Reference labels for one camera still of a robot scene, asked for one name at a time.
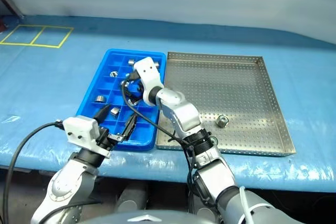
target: gray floor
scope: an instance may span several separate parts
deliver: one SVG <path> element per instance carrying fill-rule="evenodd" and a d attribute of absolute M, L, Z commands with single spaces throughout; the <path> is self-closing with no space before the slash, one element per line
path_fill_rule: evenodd
<path fill-rule="evenodd" d="M 0 170 L 0 173 L 2 173 L 0 175 L 0 191 L 2 192 L 5 172 Z M 29 223 L 35 209 L 45 197 L 49 181 L 49 176 L 41 175 L 37 171 L 14 173 L 9 191 L 10 223 Z M 92 196 L 102 200 L 103 204 L 85 206 L 81 220 L 112 213 L 120 194 L 129 181 L 127 179 L 98 178 Z M 187 211 L 185 185 L 155 182 L 149 182 L 149 184 L 148 209 Z"/>

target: black cable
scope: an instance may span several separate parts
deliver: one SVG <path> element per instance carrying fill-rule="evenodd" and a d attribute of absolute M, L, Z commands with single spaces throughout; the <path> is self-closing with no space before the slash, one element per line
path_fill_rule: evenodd
<path fill-rule="evenodd" d="M 77 207 L 77 206 L 84 206 L 84 205 L 93 205 L 93 204 L 101 204 L 102 202 L 99 200 L 91 200 L 91 201 L 80 201 L 80 202 L 74 202 L 74 203 L 70 203 L 67 204 L 65 206 L 61 206 L 59 208 L 54 209 L 53 211 L 51 211 L 50 213 L 48 213 L 47 215 L 45 215 L 42 220 L 39 222 L 39 224 L 43 224 L 46 220 L 48 220 L 52 215 L 56 214 L 57 212 L 69 208 L 69 207 Z"/>
<path fill-rule="evenodd" d="M 5 187 L 4 187 L 4 195 L 3 195 L 3 215 L 4 215 L 4 224 L 8 224 L 8 194 L 9 194 L 9 186 L 11 184 L 12 176 L 13 176 L 13 170 L 14 170 L 14 165 L 16 163 L 17 157 L 19 156 L 22 148 L 25 146 L 25 144 L 28 142 L 28 140 L 34 136 L 37 132 L 40 130 L 49 127 L 49 126 L 55 126 L 57 122 L 54 123 L 46 123 L 39 128 L 33 130 L 29 135 L 27 135 L 22 142 L 19 144 L 17 147 L 16 151 L 14 152 L 14 155 L 12 157 L 12 160 L 10 162 L 10 165 L 8 167 L 8 172 L 6 176 L 6 181 L 5 181 Z"/>
<path fill-rule="evenodd" d="M 126 105 L 138 116 L 142 117 L 145 121 L 149 122 L 150 124 L 152 124 L 155 128 L 159 129 L 160 131 L 162 131 L 164 134 L 170 136 L 172 139 L 176 140 L 179 144 L 181 144 L 181 146 L 183 147 L 183 145 L 188 144 L 187 141 L 182 140 L 180 138 L 175 137 L 173 134 L 171 134 L 170 132 L 168 132 L 167 130 L 165 130 L 163 127 L 157 125 L 156 123 L 152 122 L 149 118 L 147 118 L 146 116 L 144 116 L 143 114 L 141 114 L 138 110 L 136 110 L 134 107 L 132 107 L 126 98 L 125 95 L 125 85 L 126 85 L 127 80 L 124 80 L 122 85 L 121 85 L 121 94 L 122 94 L 122 98 L 124 100 L 124 102 L 126 103 Z"/>

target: blue compartment divider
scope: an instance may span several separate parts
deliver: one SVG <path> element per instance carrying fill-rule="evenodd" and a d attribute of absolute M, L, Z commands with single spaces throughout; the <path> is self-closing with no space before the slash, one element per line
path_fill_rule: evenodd
<path fill-rule="evenodd" d="M 111 133 L 122 133 L 125 122 L 132 114 L 130 108 L 124 103 L 120 90 L 120 83 L 126 77 L 126 74 L 133 71 L 128 65 L 128 61 L 133 59 L 135 62 L 151 57 L 153 61 L 160 64 L 158 69 L 161 82 L 164 80 L 164 70 L 166 67 L 166 55 L 161 52 L 135 51 L 124 49 L 109 49 L 100 63 L 95 76 L 83 98 L 83 101 L 77 111 L 77 115 L 93 117 L 95 113 L 106 104 L 110 104 L 111 108 L 118 107 L 120 112 L 117 116 L 108 115 L 101 126 L 109 129 Z M 110 72 L 117 71 L 117 77 L 111 77 Z M 137 82 L 129 85 L 129 90 L 135 95 L 139 95 L 136 91 Z M 96 103 L 96 96 L 103 95 L 105 103 Z M 142 114 L 157 123 L 159 119 L 159 109 L 151 107 L 141 101 L 135 106 Z M 120 150 L 147 151 L 150 150 L 155 143 L 156 129 L 138 117 L 135 129 L 128 141 L 119 143 L 116 148 Z"/>

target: perforated metal surface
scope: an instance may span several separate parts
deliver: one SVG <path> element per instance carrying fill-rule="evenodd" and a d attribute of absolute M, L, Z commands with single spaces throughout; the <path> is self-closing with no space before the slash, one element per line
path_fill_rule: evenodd
<path fill-rule="evenodd" d="M 295 153 L 262 57 L 169 52 L 164 85 L 185 94 L 222 152 L 286 156 Z M 219 115 L 229 118 L 221 129 Z M 160 114 L 159 125 L 173 132 Z M 180 149 L 161 131 L 160 148 Z"/>

